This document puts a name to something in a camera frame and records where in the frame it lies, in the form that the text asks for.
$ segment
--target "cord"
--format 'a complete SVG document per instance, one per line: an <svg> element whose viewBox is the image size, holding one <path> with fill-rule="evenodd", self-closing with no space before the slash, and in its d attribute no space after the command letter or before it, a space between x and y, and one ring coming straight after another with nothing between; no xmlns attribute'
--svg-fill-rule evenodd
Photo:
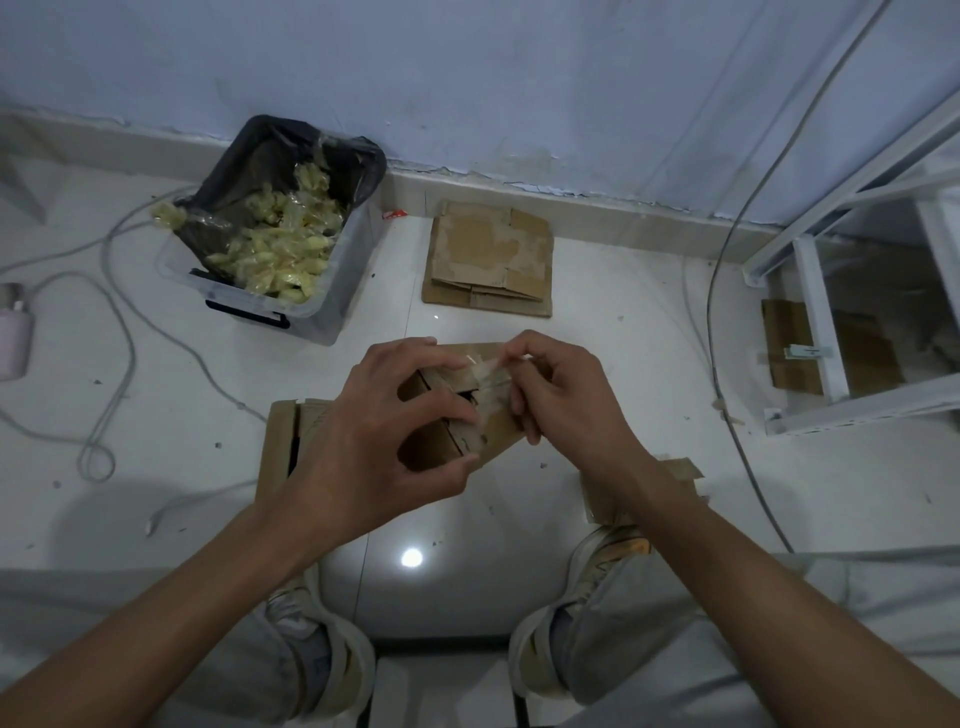
<svg viewBox="0 0 960 728"><path fill-rule="evenodd" d="M103 237L99 237L96 240L91 240L88 243L83 243L83 245L77 246L76 248L71 248L67 251L62 251L59 253L52 253L48 255L39 255L37 257L28 258L26 260L21 260L10 265L0 267L0 276L6 275L10 271L17 270L19 268L25 268L27 266L36 265L41 262L48 260L56 260L63 257L68 257L70 255L75 255L83 251L94 248L98 245L102 245L100 253L100 268L104 274L104 278L107 281L108 287L112 290L113 295L119 298L129 309L130 311L139 318L147 327L152 331L158 333L164 339L169 341L172 344L180 347L187 353L189 353L197 364L200 366L201 371L204 373L204 377L210 386L217 392L221 397L227 401L234 404L237 409L249 412L260 422L266 422L266 418L257 412L254 409L251 409L242 401L230 395L219 383L213 378L213 375L210 373L209 368L206 365L204 358L193 348L183 343L180 339L176 338L170 333L167 333L165 330L157 326L153 321L147 318L146 315L140 311L129 296L123 291L115 275L113 274L112 263L110 259L110 252L112 251L112 242L113 240L127 232L132 232L140 230L142 228L150 227L151 222L139 222L132 225L125 224L133 218L134 215L142 212L147 207L153 205L156 200L162 200L167 198L176 197L184 192L193 189L193 185L188 187L179 187L178 189L171 190L165 194L159 195L156 199L152 199L150 202L144 203L132 209L126 215L124 215L117 223L110 229L110 231ZM68 437L65 435L56 435L49 434L44 432L38 432L36 430L30 429L29 427L18 422L10 413L0 408L0 421L4 422L6 425L11 427L16 432L19 432L24 437L28 437L33 440L39 440L41 442L50 442L58 444L69 444L69 445L80 445L81 450L77 456L77 473L80 477L89 483L103 483L109 480L114 472L116 471L116 456L113 452L103 444L103 437L107 428L109 427L110 422L113 420L113 416L116 414L117 407L119 407L120 402L125 397L127 390L130 387L130 384L133 380L133 375L136 372L137 365L137 355L136 355L136 345L133 342L133 337L130 332L130 328L127 326L127 322L123 317L123 313L120 311L120 308L117 306L116 301L111 295L110 290L108 290L100 281L96 280L92 276L82 273L79 271L64 271L61 273L56 273L52 276L48 276L38 283L30 292L30 300L34 300L37 295L39 295L44 289L50 286L52 283L55 283L59 280L67 278L76 278L84 281L86 284L92 286L98 293L100 293L107 301L107 304L110 308L110 311L113 313L116 318L117 324L119 325L121 331L124 335L124 340L127 344L127 354L128 354L128 363L127 369L124 372L123 377L120 380L120 383L117 385L117 388L114 390L111 395L107 406L104 408L103 412L97 418L93 427L90 430L90 433L86 436L85 439ZM95 455L100 455L105 458L107 461L107 468L104 474L98 475L94 472L94 457ZM163 515L172 508L180 507L181 505L186 504L187 502L195 502L197 500L202 500L207 497L212 497L223 493L224 491L231 490L243 485L250 485L255 481L245 481L243 483L237 483L235 485L226 486L225 488L220 488L215 491L208 493L196 494L195 496L186 496L176 498L175 500L167 503L165 506L156 511L148 521L147 535L151 535L158 526L160 520L163 518Z"/></svg>
<svg viewBox="0 0 960 728"><path fill-rule="evenodd" d="M710 376L713 379L713 391L716 394L717 402L719 403L720 412L723 415L724 422L727 423L727 429L730 431L730 436L733 439L733 444L736 446L736 451L740 455L740 459L743 461L743 468L747 472L747 477L750 478L750 484L753 486L754 493L756 493L756 499L759 500L760 506L763 508L763 512L766 514L767 519L770 521L770 524L774 527L774 530L777 531L777 535L780 537L780 541L783 543L783 547L789 553L793 553L794 549L790 545L789 540L783 533L783 529L780 528L780 524L777 522L776 517L773 514L773 511L770 510L770 506L767 504L767 499L763 495L763 491L760 489L760 484L756 480L756 475L754 474L754 469L750 465L750 460L747 457L747 453L744 452L743 445L740 443L740 437L736 433L736 429L733 427L733 422L731 422L730 412L727 409L727 403L724 400L723 391L720 387L720 375L717 372L716 358L713 355L713 322L710 317L710 314L713 310L713 290L716 286L717 275L720 272L720 264L723 262L724 253L727 251L727 248L730 246L730 241L733 238L733 233L739 227L740 223L743 221L744 215L747 214L747 210L750 208L750 205L754 203L754 200L766 186L770 178L773 177L774 172L777 171L777 168L780 167L780 163L786 158L790 153L790 150L793 149L794 144L796 144L797 139L800 138L801 133L806 126L806 122L809 121L810 117L813 115L813 112L820 106L821 100L827 94L828 89L833 84L834 79L840 75L840 71L843 70L843 67L847 64L847 61L853 55L857 48L860 47L860 44L863 42L864 38L870 33L870 31L877 24L879 19L890 7L892 0L881 0L880 5L874 11L874 14L871 15L870 19L863 26L860 32L851 42L850 46L844 51L844 54L840 57L837 63L833 66L830 72L827 74L827 77L824 79L824 82L820 85L820 88L817 89L816 94L814 94L813 99L810 101L809 106L806 108L804 115L801 117L800 122L797 124L797 128L790 135L790 138L787 140L786 144L783 146L782 151L774 160L774 163L770 165L770 168L767 170L766 174L760 179L760 182L757 184L756 189L751 193L750 197L747 198L747 202L743 204L743 207L740 209L737 216L733 219L733 224L730 226L730 229L727 231L727 237L724 240L723 245L720 248L720 254L717 256L716 265L713 267L713 273L710 276L710 284L707 289L707 352L710 363Z"/></svg>

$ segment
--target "baseboard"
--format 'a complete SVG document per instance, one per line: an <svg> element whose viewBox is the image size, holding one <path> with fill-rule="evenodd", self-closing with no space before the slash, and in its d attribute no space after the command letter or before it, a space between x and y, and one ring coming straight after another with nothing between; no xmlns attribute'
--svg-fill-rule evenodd
<svg viewBox="0 0 960 728"><path fill-rule="evenodd" d="M128 174L200 182L229 142L39 111L0 113L0 151ZM421 172L391 166L387 209L432 217L443 200L513 206L550 223L555 235L638 250L716 259L730 222L680 210L601 197L528 192L480 175ZM742 263L780 231L744 224L724 259Z"/></svg>

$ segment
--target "shoe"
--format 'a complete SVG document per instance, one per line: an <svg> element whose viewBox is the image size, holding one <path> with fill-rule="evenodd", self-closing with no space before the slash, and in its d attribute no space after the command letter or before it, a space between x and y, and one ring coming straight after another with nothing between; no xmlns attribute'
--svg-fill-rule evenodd
<svg viewBox="0 0 960 728"><path fill-rule="evenodd" d="M355 624L324 607L319 565L274 592L267 600L266 618L297 654L301 699L296 717L359 716L373 693L376 656ZM326 640L311 639L319 625L326 628Z"/></svg>
<svg viewBox="0 0 960 728"><path fill-rule="evenodd" d="M558 609L574 616L596 591L610 570L623 559L651 552L650 542L635 526L598 528L570 556L566 591L552 605L538 609L510 636L510 684L520 697L530 693L563 699L570 693L557 674L550 647L550 627Z"/></svg>

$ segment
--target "right hand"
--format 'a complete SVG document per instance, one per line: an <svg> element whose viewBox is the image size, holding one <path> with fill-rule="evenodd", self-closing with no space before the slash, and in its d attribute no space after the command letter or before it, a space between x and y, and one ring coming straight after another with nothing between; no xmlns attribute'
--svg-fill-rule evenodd
<svg viewBox="0 0 960 728"><path fill-rule="evenodd" d="M621 480L635 456L646 455L600 360L583 347L527 330L503 345L499 363L513 378L511 407L531 445L542 432L581 472L607 486Z"/></svg>

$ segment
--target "plastic storage bin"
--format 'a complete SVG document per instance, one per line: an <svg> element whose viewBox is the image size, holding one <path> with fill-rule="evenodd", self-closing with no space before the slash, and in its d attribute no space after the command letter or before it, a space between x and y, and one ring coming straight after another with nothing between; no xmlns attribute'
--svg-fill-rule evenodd
<svg viewBox="0 0 960 728"><path fill-rule="evenodd" d="M317 279L316 293L309 301L296 305L194 274L193 271L202 270L200 262L173 234L160 249L156 269L166 279L196 288L206 298L206 305L214 310L329 346L344 327L353 294L380 241L383 227L380 189L377 188L350 213L330 254L329 266Z"/></svg>

